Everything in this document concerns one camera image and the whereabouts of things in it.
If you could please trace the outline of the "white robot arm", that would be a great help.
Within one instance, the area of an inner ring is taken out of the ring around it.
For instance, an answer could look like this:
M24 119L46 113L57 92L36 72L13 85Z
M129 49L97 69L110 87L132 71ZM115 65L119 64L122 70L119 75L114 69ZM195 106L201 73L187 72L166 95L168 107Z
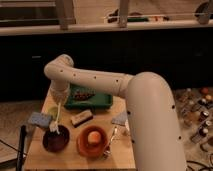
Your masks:
M44 74L57 99L64 98L75 84L125 100L138 171L187 170L174 97L162 76L77 69L66 54L46 64Z

